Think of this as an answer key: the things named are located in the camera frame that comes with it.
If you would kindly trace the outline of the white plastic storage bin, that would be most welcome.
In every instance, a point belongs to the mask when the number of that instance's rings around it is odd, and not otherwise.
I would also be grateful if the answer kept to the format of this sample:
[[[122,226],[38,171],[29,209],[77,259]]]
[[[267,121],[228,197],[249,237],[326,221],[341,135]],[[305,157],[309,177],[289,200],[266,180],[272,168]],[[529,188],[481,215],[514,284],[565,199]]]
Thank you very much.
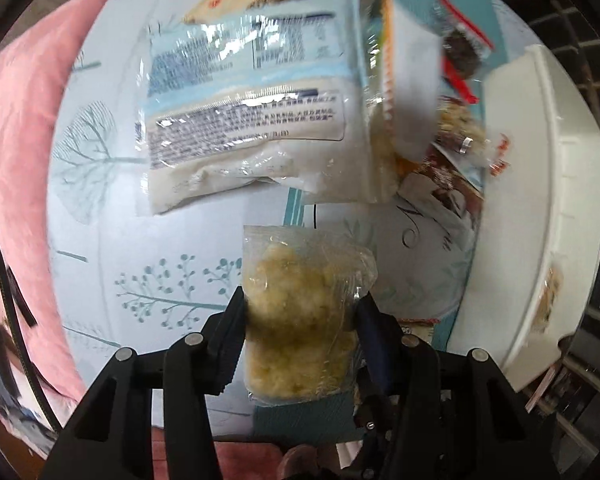
[[[546,47],[483,83],[486,128],[509,137],[486,180],[474,261],[448,349],[481,348],[515,390],[562,355],[600,263],[600,127]]]

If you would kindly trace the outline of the red-striped clear dark snack bag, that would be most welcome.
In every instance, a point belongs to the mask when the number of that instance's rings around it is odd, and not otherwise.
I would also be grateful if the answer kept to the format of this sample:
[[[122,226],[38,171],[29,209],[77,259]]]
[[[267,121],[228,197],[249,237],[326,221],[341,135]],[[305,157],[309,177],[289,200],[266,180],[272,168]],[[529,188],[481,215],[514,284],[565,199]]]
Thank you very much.
[[[442,39],[444,79],[465,104],[476,105],[479,98],[469,81],[490,58],[494,44],[451,0],[434,0],[434,15]]]

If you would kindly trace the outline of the brown white chocolate snack packet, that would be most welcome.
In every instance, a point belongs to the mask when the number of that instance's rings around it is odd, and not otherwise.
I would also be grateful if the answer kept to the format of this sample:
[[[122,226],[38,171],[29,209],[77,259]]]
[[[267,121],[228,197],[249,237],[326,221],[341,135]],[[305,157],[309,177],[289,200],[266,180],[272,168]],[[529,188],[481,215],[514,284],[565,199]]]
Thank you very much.
[[[483,196],[445,155],[434,148],[420,164],[396,155],[396,174],[402,214],[432,220],[461,250],[475,243]]]

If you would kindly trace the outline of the large clear yellow-cake snack bag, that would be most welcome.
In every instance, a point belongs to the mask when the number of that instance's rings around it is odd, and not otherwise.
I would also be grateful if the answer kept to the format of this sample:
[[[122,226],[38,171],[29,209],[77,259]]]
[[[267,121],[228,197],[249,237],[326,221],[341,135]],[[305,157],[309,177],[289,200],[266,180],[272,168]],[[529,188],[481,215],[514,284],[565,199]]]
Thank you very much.
[[[381,204],[398,178],[361,0],[289,0],[153,32],[138,114],[149,207],[268,181]]]

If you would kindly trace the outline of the pink bed cover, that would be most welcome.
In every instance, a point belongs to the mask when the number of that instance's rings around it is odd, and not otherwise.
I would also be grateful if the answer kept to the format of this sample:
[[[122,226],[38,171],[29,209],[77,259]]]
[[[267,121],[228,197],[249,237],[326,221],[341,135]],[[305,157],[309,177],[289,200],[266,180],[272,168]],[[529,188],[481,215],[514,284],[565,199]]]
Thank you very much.
[[[44,378],[72,400],[85,386],[69,351],[48,258],[46,197],[56,119],[71,69],[107,0],[70,0],[0,52],[0,248],[35,326],[21,327]]]

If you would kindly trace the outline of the clear nut mix snack bag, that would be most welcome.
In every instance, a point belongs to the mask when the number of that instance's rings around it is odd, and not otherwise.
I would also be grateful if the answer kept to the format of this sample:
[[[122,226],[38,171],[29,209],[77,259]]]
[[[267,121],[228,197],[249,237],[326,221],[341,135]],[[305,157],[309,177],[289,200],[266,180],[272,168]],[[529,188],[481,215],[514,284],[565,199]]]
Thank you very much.
[[[499,176],[509,167],[505,159],[512,145],[509,136],[500,133],[489,138],[486,128],[471,114],[469,107],[450,96],[442,96],[438,102],[436,143],[463,157],[472,166],[486,168],[492,177]]]

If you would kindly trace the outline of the clear bag pale crumbly snack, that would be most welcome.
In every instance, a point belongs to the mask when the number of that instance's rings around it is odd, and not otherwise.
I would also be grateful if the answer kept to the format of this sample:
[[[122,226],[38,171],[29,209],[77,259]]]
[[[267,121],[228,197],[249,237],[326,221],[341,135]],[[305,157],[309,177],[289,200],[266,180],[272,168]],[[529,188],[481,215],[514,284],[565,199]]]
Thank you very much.
[[[300,226],[246,226],[245,385],[257,402],[316,401],[350,387],[358,360],[353,308],[376,259],[351,237]]]

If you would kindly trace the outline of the white orange oat bar packet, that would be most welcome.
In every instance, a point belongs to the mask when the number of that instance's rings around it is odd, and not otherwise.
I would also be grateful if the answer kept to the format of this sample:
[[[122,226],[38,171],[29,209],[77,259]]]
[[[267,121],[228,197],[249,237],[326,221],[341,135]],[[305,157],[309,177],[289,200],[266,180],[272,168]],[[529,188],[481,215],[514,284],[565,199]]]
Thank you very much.
[[[381,0],[381,91],[396,154],[421,162],[437,132],[441,39],[399,0]]]

